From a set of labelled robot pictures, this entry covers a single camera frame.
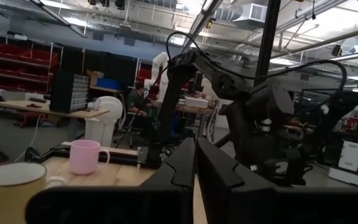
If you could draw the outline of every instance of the wooden table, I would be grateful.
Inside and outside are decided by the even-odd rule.
[[[48,177],[64,177],[69,186],[137,186],[155,172],[152,169],[138,169],[134,166],[100,163],[98,169],[91,175],[75,175],[69,171],[68,159],[61,157],[52,157],[43,165],[47,168]],[[193,198],[194,223],[207,224],[197,176]]]
[[[71,146],[71,142],[63,142],[61,143],[61,145],[64,146]],[[130,150],[130,149],[118,149],[118,148],[113,148],[113,147],[104,147],[104,146],[100,146],[101,149],[105,149],[109,152],[118,152],[118,153],[122,153],[122,154],[128,154],[128,155],[133,155],[133,156],[138,156],[139,153],[135,150]]]
[[[160,108],[162,105],[162,102],[159,101],[152,101],[151,103],[155,108]],[[180,104],[177,104],[175,111],[194,113],[194,114],[199,114],[201,116],[200,126],[198,127],[198,136],[203,136],[206,117],[207,115],[211,115],[213,113],[213,110],[209,108],[199,108],[196,106],[187,106],[187,105],[180,105]]]
[[[115,89],[103,88],[103,87],[98,87],[98,86],[90,86],[89,88],[92,90],[108,91],[110,93],[122,93],[122,90],[115,90]]]
[[[17,100],[17,101],[6,100],[6,101],[0,101],[0,107],[13,108],[13,109],[24,110],[24,111],[34,111],[34,112],[45,113],[45,114],[54,114],[54,115],[70,118],[70,124],[68,125],[68,132],[67,132],[67,141],[72,141],[76,139],[76,131],[78,129],[77,118],[90,119],[109,112],[109,110],[101,109],[98,111],[92,111],[92,110],[77,111],[70,114],[59,113],[59,112],[50,111],[49,103],[50,103],[49,101],[47,101],[46,103],[38,103],[28,100]],[[40,108],[28,107],[27,105],[30,104],[35,104],[41,107]]]
[[[152,101],[151,103],[152,103],[153,107],[155,107],[155,108],[160,108],[162,105],[162,102],[159,102],[159,101]],[[179,105],[179,104],[177,104],[175,111],[195,113],[195,114],[201,114],[201,115],[211,115],[213,112],[212,109],[209,109],[209,108],[199,108],[196,106],[187,106],[187,105]]]

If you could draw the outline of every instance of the person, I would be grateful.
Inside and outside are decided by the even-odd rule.
[[[135,89],[133,89],[129,93],[127,97],[127,103],[128,112],[138,113],[144,118],[147,118],[149,116],[146,110],[150,109],[152,105],[151,103],[148,103],[147,100],[144,98],[144,89],[141,85],[137,84],[135,86]]]
[[[148,138],[150,133],[153,118],[149,116],[152,104],[148,103],[144,98],[144,89],[141,85],[137,84],[127,97],[128,112],[139,114],[141,117],[136,117],[132,127],[142,128],[143,131],[140,135],[144,138]]]

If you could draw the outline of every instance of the black pole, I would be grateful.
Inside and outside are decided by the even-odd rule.
[[[255,73],[256,77],[267,75],[267,72],[269,71],[269,64],[270,58],[272,56],[274,37],[276,36],[276,26],[278,13],[280,12],[280,5],[281,0],[269,0],[268,2],[264,34],[260,44],[258,66]],[[254,82],[254,86],[264,81],[264,78],[257,79]]]

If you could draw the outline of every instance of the pink mug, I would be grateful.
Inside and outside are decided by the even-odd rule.
[[[76,140],[70,147],[70,171],[78,175],[93,173],[98,168],[99,152],[107,154],[107,162],[110,161],[110,152],[101,149],[100,143],[92,140]]]

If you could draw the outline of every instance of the metal shelving rack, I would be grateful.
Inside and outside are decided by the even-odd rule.
[[[8,44],[8,40],[14,40],[11,37],[8,37],[6,34],[0,34],[0,37],[5,37],[6,38],[6,44]],[[47,93],[52,85],[52,78],[53,78],[53,73],[52,73],[52,55],[53,55],[53,48],[61,48],[60,49],[60,59],[59,63],[57,66],[59,66],[59,68],[62,66],[62,56],[63,56],[63,49],[64,47],[61,45],[56,45],[53,42],[46,42],[46,41],[42,41],[42,40],[32,40],[32,39],[28,39],[29,41],[33,41],[35,43],[42,43],[42,44],[48,44],[50,45],[50,54],[49,54],[49,64],[43,64],[43,63],[33,63],[33,62],[28,62],[25,60],[15,60],[15,59],[11,59],[11,58],[7,58],[7,57],[0,57],[0,62],[9,62],[9,63],[14,63],[16,65],[23,65],[23,66],[31,66],[34,68],[47,68],[48,69],[48,73],[46,75],[46,77],[43,77],[42,75],[36,75],[36,74],[30,74],[30,73],[26,73],[26,72],[20,72],[20,75],[13,75],[13,74],[8,74],[8,73],[4,73],[4,72],[0,72],[0,77],[4,77],[4,78],[10,78],[10,79],[15,79],[15,80],[24,80],[27,82],[33,82],[33,83],[41,83],[42,85],[45,85],[44,91],[37,91],[37,90],[31,90],[31,89],[25,89],[25,88],[19,88],[17,87],[16,90],[22,90],[22,91],[29,91],[29,92],[37,92],[37,93]]]

